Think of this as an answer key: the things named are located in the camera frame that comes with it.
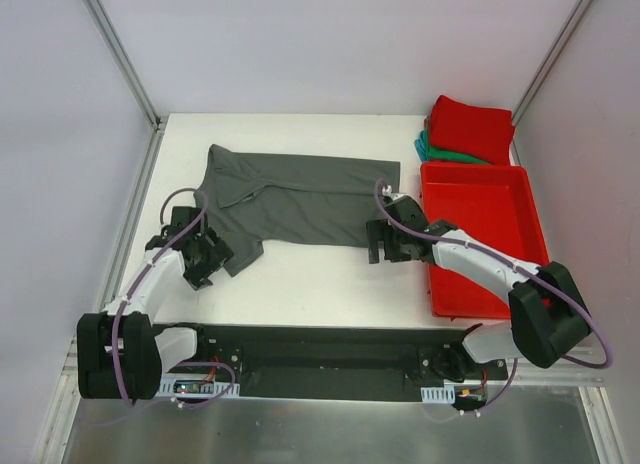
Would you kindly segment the dark grey t shirt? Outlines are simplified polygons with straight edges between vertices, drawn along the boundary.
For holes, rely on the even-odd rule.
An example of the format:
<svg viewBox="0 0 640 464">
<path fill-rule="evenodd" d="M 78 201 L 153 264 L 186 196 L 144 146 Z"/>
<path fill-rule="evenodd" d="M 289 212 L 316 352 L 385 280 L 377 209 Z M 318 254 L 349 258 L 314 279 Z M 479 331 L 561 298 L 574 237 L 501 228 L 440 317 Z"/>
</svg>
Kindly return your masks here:
<svg viewBox="0 0 640 464">
<path fill-rule="evenodd" d="M 233 252 L 235 277 L 264 253 L 267 240 L 364 248 L 366 224 L 379 217 L 374 185 L 398 186 L 397 161 L 237 153 L 213 144 L 197 204 Z"/>
</svg>

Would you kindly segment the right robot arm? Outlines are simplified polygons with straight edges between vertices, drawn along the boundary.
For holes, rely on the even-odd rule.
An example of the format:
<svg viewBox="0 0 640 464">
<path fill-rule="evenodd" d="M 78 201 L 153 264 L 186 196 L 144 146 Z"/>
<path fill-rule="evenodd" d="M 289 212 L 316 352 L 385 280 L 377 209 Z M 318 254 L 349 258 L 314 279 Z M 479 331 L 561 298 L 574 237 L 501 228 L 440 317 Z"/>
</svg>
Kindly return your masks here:
<svg viewBox="0 0 640 464">
<path fill-rule="evenodd" d="M 509 308 L 507 322 L 468 329 L 462 346 L 450 353 L 451 369 L 461 378 L 473 378 L 498 359 L 525 358 L 549 368 L 592 333 L 569 275 L 551 275 L 555 263 L 519 261 L 444 220 L 423 231 L 373 220 L 366 223 L 366 235 L 371 264 L 426 262 L 462 276 Z"/>
</svg>

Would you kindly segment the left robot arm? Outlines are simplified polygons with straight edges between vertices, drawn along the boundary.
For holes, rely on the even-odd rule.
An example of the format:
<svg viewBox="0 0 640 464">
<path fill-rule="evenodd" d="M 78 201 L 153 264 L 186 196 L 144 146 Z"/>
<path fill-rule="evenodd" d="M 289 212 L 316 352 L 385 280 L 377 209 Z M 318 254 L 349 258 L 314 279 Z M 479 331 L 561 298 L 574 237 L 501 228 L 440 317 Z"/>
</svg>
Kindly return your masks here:
<svg viewBox="0 0 640 464">
<path fill-rule="evenodd" d="M 76 328 L 78 385 L 85 399 L 122 399 L 132 405 L 152 399 L 161 377 L 177 364 L 204 371 L 210 347 L 190 327 L 154 330 L 169 295 L 183 284 L 198 291 L 233 257 L 211 229 L 173 242 L 156 235 L 145 245 L 136 275 L 103 311 L 84 314 Z"/>
</svg>

